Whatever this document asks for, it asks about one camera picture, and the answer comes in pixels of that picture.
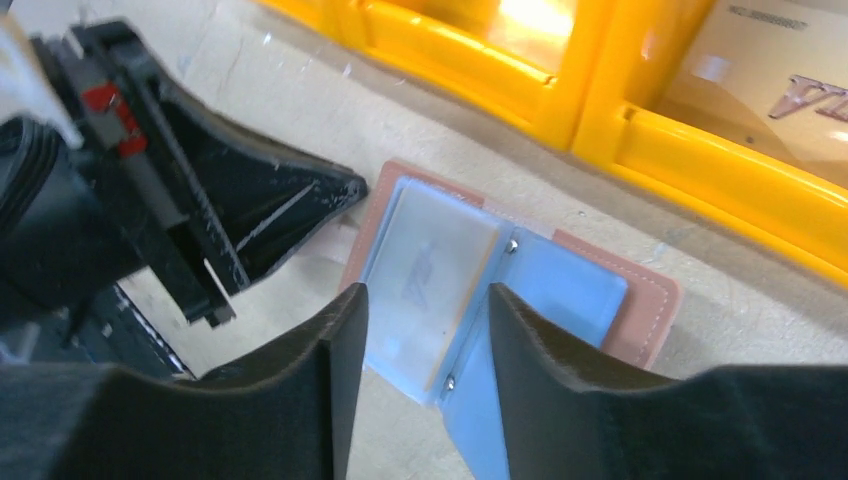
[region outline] red tag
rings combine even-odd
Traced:
[[[138,121],[130,111],[129,105],[124,101],[121,92],[113,83],[104,83],[99,87],[89,89],[82,94],[88,108],[98,113],[112,111],[121,120],[127,136],[118,145],[118,155],[126,158],[136,153],[141,153],[147,148],[147,137],[138,126]]]

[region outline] white stitching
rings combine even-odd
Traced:
[[[640,361],[642,361],[642,357],[645,355],[645,351],[648,348],[648,343],[651,341],[651,338],[653,338],[654,333],[656,333],[657,327],[659,326],[660,317],[662,316],[663,312],[665,311],[666,307],[668,306],[668,297],[669,297],[668,289],[663,287],[659,283],[653,281],[652,279],[650,279],[650,278],[648,278],[648,277],[646,277],[646,276],[644,276],[640,273],[634,272],[634,271],[628,269],[627,267],[625,267],[623,265],[619,265],[619,264],[613,262],[612,260],[607,260],[607,259],[598,257],[597,255],[593,254],[592,252],[586,251],[586,250],[584,250],[584,249],[582,249],[582,248],[580,248],[580,247],[578,247],[578,246],[576,246],[573,243],[570,243],[568,241],[566,241],[565,243],[568,244],[569,248],[573,248],[574,250],[577,250],[578,252],[583,253],[587,257],[592,257],[597,262],[606,263],[607,265],[613,265],[615,267],[618,267],[621,270],[624,270],[625,272],[630,273],[632,275],[636,275],[637,277],[641,278],[642,280],[645,280],[645,281],[653,284],[654,286],[656,286],[660,290],[662,290],[662,292],[663,292],[663,303],[662,303],[662,305],[660,305],[660,309],[657,311],[657,316],[654,317],[654,324],[653,324],[653,326],[651,326],[651,330],[648,332],[648,336],[645,338],[645,343],[642,344],[642,348],[639,349],[639,355],[636,357],[636,360],[634,361],[634,363],[639,363]]]
[[[395,164],[393,164],[393,163],[389,163],[389,164],[387,164],[387,165],[385,166],[385,175],[386,175],[386,176],[389,176],[389,174],[393,173],[393,171],[394,171],[395,169],[396,169]],[[383,190],[385,190],[385,188],[386,188],[386,184],[387,184],[387,183],[388,183],[388,182],[380,182],[379,180],[377,181],[377,184],[378,184],[377,191],[376,191],[376,192],[374,192],[374,198],[375,198],[375,199],[380,198],[380,193],[381,193]],[[361,258],[360,254],[362,253],[363,243],[365,242],[365,236],[366,236],[366,235],[362,235],[362,234],[363,234],[363,233],[364,233],[364,234],[367,234],[367,233],[368,233],[368,229],[369,229],[369,228],[371,228],[371,224],[374,222],[374,217],[377,217],[377,215],[372,215],[372,214],[371,214],[371,211],[370,211],[370,210],[371,210],[371,207],[372,207],[372,205],[368,205],[368,211],[366,211],[366,213],[365,213],[365,215],[366,215],[366,218],[365,218],[365,224],[364,224],[364,225],[362,226],[362,228],[360,229],[360,235],[357,235],[357,236],[356,236],[356,242],[355,242],[355,243],[354,243],[354,245],[353,245],[353,250],[352,250],[352,252],[356,253],[356,257],[357,257],[357,258]],[[375,235],[374,240],[376,241],[376,235],[377,235],[377,232],[374,232],[374,235]],[[365,268],[365,263],[368,263],[368,262],[367,262],[367,259],[365,259],[365,262],[362,264],[362,267],[361,267],[361,269],[360,269],[360,271],[359,271],[359,275],[362,275],[362,269],[364,269],[364,268]]]

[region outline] floor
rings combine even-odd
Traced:
[[[414,162],[677,279],[686,295],[657,372],[848,363],[844,291],[247,0],[16,0],[12,11],[28,31],[46,34],[126,17],[189,91],[251,128],[349,165],[372,183],[386,160]],[[362,213],[360,206],[348,220]],[[235,298],[239,318],[214,331],[185,325],[149,274],[125,285],[203,373],[315,313],[334,296],[342,268],[296,256]],[[374,480],[470,476],[438,413],[370,371],[349,472]]]

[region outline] yellow storage bin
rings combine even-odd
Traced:
[[[712,6],[618,3],[574,152],[848,287],[848,191],[653,111]]]
[[[260,1],[848,287],[848,190],[657,113],[714,0]]]
[[[614,0],[261,0],[567,150]]]

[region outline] scuff mark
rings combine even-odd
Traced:
[[[247,236],[245,236],[244,238],[241,239],[241,241],[238,242],[238,244],[236,245],[236,251],[237,252],[242,251],[242,249],[244,249],[244,247],[251,240],[256,238],[260,233],[262,233],[266,228],[268,228],[269,225],[271,225],[278,218],[280,218],[280,215],[286,213],[286,211],[288,211],[288,209],[290,209],[295,203],[299,202],[300,199],[303,198],[304,196],[306,196],[306,194],[309,193],[313,188],[315,188],[315,185],[317,185],[317,184],[318,184],[318,182],[313,182],[312,184],[307,185],[301,191],[297,192],[297,194],[295,194],[295,196],[293,196],[288,201],[286,201],[285,203],[280,205],[280,207],[277,208],[276,210],[274,210],[274,212],[271,213],[271,215],[269,215],[268,217],[263,219],[261,222],[259,222],[259,224],[256,225],[256,227],[254,227],[253,230],[251,230],[250,233],[247,234]]]
[[[662,256],[663,256],[663,254],[664,254],[665,252],[667,252],[667,251],[668,251],[668,244],[667,244],[667,243],[665,243],[665,242],[660,242],[660,243],[658,243],[658,244],[657,244],[657,246],[656,246],[656,247],[654,247],[654,251],[653,251],[653,253],[651,254],[651,258],[649,258],[649,259],[647,259],[647,260],[645,260],[645,261],[643,261],[643,262],[640,262],[640,263],[641,263],[642,265],[647,265],[647,264],[649,264],[649,263],[654,263],[654,262],[656,262],[657,260],[659,260],[659,259],[660,259],[660,257],[662,257]]]
[[[180,72],[181,77],[185,77],[188,72],[188,67],[191,66],[191,55],[180,55],[177,58],[177,71]]]
[[[683,241],[686,237],[689,236],[689,233],[692,232],[694,226],[687,226],[682,228],[672,228],[666,230],[663,235],[663,240],[657,243],[654,247],[654,251],[651,253],[651,258],[648,260],[644,260],[641,263],[642,265],[647,265],[649,263],[654,263],[658,261],[665,253],[668,251],[669,247],[677,246],[678,243]]]
[[[239,49],[236,50],[236,55],[233,58],[233,61],[230,63],[229,68],[227,68],[227,71],[224,73],[223,78],[221,78],[221,81],[218,82],[218,90],[215,92],[216,98],[218,100],[221,99],[221,93],[230,85],[230,77],[233,76],[233,72],[235,71],[236,64],[238,63],[239,59],[241,59],[241,54],[242,54],[243,51],[244,51],[244,37],[239,39]]]

